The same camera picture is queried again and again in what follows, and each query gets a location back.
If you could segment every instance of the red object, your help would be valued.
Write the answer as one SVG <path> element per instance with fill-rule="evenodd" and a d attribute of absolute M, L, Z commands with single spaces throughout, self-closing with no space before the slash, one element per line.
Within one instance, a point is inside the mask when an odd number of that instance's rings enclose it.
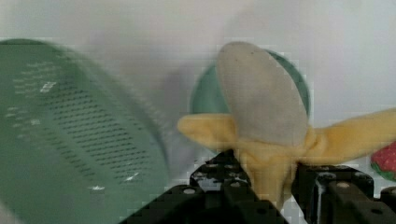
<path fill-rule="evenodd" d="M 396 142 L 374 153 L 371 161 L 375 162 L 382 171 L 396 173 Z"/>

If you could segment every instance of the screw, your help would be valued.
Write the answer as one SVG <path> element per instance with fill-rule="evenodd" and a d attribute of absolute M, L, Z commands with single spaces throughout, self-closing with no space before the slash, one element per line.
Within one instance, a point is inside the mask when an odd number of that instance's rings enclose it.
<path fill-rule="evenodd" d="M 239 182 L 233 182 L 233 183 L 231 183 L 231 187 L 239 188 L 239 187 L 241 187 L 241 184 Z"/>
<path fill-rule="evenodd" d="M 341 188 L 341 189 L 347 189 L 350 187 L 350 185 L 347 182 L 340 182 L 340 183 L 337 183 L 337 187 Z"/>
<path fill-rule="evenodd" d="M 185 193 L 185 194 L 193 194 L 193 193 L 195 193 L 195 189 L 184 189 L 183 193 Z"/>
<path fill-rule="evenodd" d="M 321 180 L 326 180 L 326 179 L 330 180 L 330 179 L 335 179 L 337 177 L 335 174 L 329 172 L 322 172 L 319 173 L 318 175 L 319 175 L 319 179 Z"/>

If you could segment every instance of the white wall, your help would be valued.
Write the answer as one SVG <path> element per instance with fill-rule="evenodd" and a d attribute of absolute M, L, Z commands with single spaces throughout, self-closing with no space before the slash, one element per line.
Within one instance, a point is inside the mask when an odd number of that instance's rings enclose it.
<path fill-rule="evenodd" d="M 394 107 L 395 28 L 395 0 L 0 0 L 1 39 L 44 38 L 99 55 L 172 123 L 232 40 L 284 52 L 298 65 L 314 126 Z M 350 164 L 369 171 L 367 163 Z"/>

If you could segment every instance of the green bowl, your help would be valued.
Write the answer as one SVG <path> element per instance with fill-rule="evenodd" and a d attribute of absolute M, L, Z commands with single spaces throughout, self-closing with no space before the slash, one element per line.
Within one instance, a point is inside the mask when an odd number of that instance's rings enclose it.
<path fill-rule="evenodd" d="M 303 100 L 306 115 L 310 112 L 309 90 L 302 74 L 284 57 L 267 50 L 289 73 L 293 79 L 298 92 Z M 216 66 L 211 65 L 203 76 L 198 80 L 198 84 L 192 92 L 191 109 L 192 114 L 202 113 L 230 113 L 224 96 L 221 92 L 219 81 L 216 75 Z"/>
<path fill-rule="evenodd" d="M 90 60 L 0 42 L 0 201 L 29 224 L 119 223 L 164 192 L 158 128 Z"/>

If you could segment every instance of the green colander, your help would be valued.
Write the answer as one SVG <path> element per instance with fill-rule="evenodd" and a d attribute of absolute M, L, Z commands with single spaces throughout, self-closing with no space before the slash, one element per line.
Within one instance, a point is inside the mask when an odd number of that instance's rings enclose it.
<path fill-rule="evenodd" d="M 279 54 L 267 50 L 277 62 L 289 73 L 297 87 L 300 97 L 303 100 L 306 115 L 310 112 L 309 90 L 302 74 L 286 58 Z M 216 76 L 216 66 L 211 65 L 198 80 L 191 97 L 191 113 L 230 113 L 227 103 L 222 95 L 218 78 Z"/>
<path fill-rule="evenodd" d="M 25 223 L 119 223 L 164 192 L 156 124 L 70 49 L 0 42 L 0 115 L 0 202 Z"/>

